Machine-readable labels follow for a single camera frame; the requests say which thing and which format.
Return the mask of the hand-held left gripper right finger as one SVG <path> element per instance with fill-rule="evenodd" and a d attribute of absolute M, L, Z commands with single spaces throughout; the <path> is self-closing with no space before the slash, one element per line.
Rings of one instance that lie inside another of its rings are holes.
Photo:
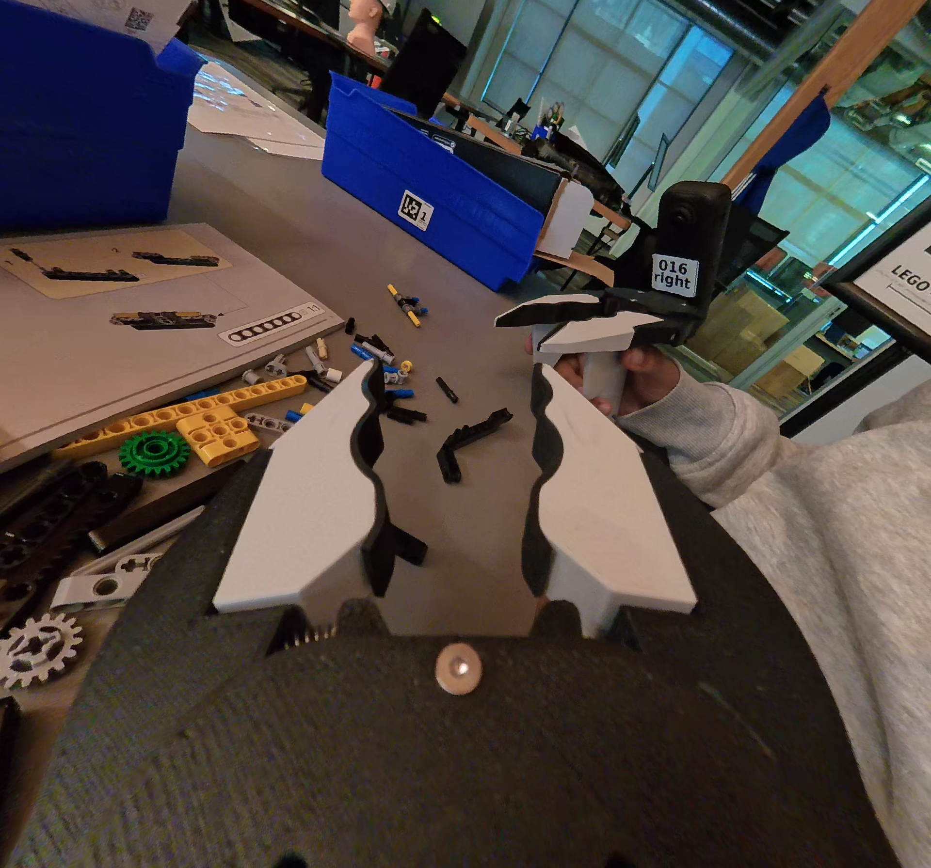
<path fill-rule="evenodd" d="M 522 538 L 531 593 L 568 602 L 585 637 L 622 607 L 683 614 L 696 594 L 636 444 L 550 365 L 533 367 L 532 456 L 541 470 Z"/>

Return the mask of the long dark lego beam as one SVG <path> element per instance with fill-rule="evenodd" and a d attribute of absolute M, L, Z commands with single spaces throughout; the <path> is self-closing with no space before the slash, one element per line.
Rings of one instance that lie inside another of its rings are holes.
<path fill-rule="evenodd" d="M 87 540 L 99 555 L 108 554 L 130 542 L 167 525 L 180 516 L 204 506 L 246 465 L 238 460 L 215 472 L 172 490 L 129 513 L 87 533 Z"/>

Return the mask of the yellow and black lego axle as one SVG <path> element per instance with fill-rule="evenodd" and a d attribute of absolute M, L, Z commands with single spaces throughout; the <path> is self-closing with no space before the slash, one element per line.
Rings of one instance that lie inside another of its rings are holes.
<path fill-rule="evenodd" d="M 420 299 L 403 295 L 392 284 L 387 285 L 387 290 L 402 314 L 412 322 L 413 327 L 420 328 L 422 326 L 421 319 L 428 314 L 428 309 L 421 304 Z"/>

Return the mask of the black angled lego beam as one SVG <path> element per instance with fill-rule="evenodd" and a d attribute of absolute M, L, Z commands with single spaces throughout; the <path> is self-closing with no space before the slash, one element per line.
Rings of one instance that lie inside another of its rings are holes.
<path fill-rule="evenodd" d="M 497 432 L 512 419 L 513 414 L 508 409 L 498 409 L 479 423 L 465 425 L 454 430 L 436 453 L 443 481 L 447 484 L 457 484 L 462 479 L 461 469 L 455 456 L 458 449 Z"/>

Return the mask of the scattered small lego pins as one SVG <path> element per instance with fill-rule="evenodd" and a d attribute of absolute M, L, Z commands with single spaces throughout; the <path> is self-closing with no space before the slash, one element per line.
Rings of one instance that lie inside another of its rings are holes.
<path fill-rule="evenodd" d="M 402 360 L 400 365 L 396 365 L 394 354 L 378 336 L 367 338 L 357 335 L 351 344 L 350 350 L 364 361 L 377 360 L 381 362 L 386 389 L 385 414 L 391 420 L 408 425 L 427 420 L 425 413 L 399 405 L 399 400 L 413 397 L 411 390 L 402 387 L 413 368 L 410 361 Z M 311 368 L 305 371 L 293 370 L 289 373 L 289 376 L 304 377 L 308 385 L 316 388 L 324 395 L 330 393 L 342 379 L 342 372 L 325 366 L 322 353 L 311 351 L 310 348 L 305 349 L 305 352 L 311 361 Z M 258 429 L 283 434 L 312 409 L 312 404 L 305 403 L 297 411 L 288 410 L 284 419 L 270 417 L 254 411 L 245 413 L 243 417 L 251 426 Z"/>

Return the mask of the long yellow lego beam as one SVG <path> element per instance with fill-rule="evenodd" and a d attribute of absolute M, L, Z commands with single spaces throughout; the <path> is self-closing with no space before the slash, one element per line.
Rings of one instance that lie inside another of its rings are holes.
<path fill-rule="evenodd" d="M 180 404 L 138 413 L 117 420 L 101 429 L 88 432 L 76 441 L 52 451 L 53 459 L 81 458 L 120 447 L 127 439 L 146 431 L 171 431 L 179 420 L 200 415 L 217 407 L 228 407 L 236 412 L 251 410 L 258 406 L 305 391 L 308 381 L 302 374 L 274 379 L 267 382 L 235 388 L 216 395 L 183 401 Z"/>

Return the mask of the light grey lego beam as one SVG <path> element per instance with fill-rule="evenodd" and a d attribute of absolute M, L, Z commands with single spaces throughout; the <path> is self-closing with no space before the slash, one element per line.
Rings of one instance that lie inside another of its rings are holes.
<path fill-rule="evenodd" d="M 141 553 L 121 559 L 113 570 L 64 578 L 50 609 L 62 612 L 124 606 L 146 579 L 160 553 Z"/>

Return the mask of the person's right hand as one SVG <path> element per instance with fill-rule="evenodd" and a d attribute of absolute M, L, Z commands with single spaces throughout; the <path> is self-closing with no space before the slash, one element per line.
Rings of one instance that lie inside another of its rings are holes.
<path fill-rule="evenodd" d="M 584 387 L 586 355 L 570 353 L 561 356 L 554 369 L 580 394 Z M 617 417 L 626 417 L 645 409 L 668 396 L 678 385 L 680 367 L 654 346 L 642 346 L 615 352 L 614 362 L 626 370 L 625 385 Z"/>

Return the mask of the blue fabric panel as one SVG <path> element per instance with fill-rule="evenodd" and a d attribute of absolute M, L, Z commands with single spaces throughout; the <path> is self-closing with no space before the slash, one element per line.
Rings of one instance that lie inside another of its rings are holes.
<path fill-rule="evenodd" d="M 766 194 L 777 171 L 809 150 L 827 133 L 832 115 L 825 101 L 829 91 L 823 86 L 819 94 L 804 108 L 785 133 L 755 164 L 751 173 L 735 190 L 733 204 L 759 215 Z"/>

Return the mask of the white sign board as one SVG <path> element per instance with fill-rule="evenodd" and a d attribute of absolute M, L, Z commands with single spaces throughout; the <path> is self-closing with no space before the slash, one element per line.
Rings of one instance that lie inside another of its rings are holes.
<path fill-rule="evenodd" d="M 930 224 L 861 273 L 854 284 L 930 334 Z"/>

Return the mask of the open grey instruction booklet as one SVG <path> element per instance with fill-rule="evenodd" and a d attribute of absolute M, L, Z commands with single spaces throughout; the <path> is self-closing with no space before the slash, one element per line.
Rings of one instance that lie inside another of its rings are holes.
<path fill-rule="evenodd" d="M 204 223 L 4 238 L 1 268 L 2 472 L 343 326 Z"/>

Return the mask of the person's grey hoodie torso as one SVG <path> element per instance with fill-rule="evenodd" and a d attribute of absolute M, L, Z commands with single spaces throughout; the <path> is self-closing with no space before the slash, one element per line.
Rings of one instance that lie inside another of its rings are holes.
<path fill-rule="evenodd" d="M 715 516 L 808 641 L 899 861 L 929 866 L 929 382 L 838 442 L 784 440 Z"/>

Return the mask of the black computer monitor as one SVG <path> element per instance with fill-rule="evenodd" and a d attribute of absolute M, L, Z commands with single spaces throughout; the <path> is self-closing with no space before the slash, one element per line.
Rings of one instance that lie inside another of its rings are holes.
<path fill-rule="evenodd" d="M 466 56 L 466 47 L 429 21 L 413 32 L 380 84 L 380 91 L 412 103 L 430 118 Z"/>

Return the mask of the dark wooden desk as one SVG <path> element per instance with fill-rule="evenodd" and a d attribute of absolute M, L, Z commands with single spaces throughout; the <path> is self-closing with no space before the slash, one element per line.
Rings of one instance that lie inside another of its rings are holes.
<path fill-rule="evenodd" d="M 351 46 L 347 39 L 330 26 L 315 23 L 312 19 L 300 15 L 282 3 L 272 0 L 239 0 L 252 9 L 272 17 L 307 36 L 314 37 L 331 47 L 342 49 L 347 57 L 354 58 L 367 65 L 367 70 L 377 75 L 385 75 L 390 68 L 390 61 Z"/>

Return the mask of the wooden post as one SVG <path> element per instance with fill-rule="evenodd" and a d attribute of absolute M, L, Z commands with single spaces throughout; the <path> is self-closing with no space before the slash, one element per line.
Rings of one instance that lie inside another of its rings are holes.
<path fill-rule="evenodd" d="M 765 154 L 818 95 L 833 106 L 927 0 L 870 0 L 846 32 L 793 92 L 722 183 L 738 189 Z"/>

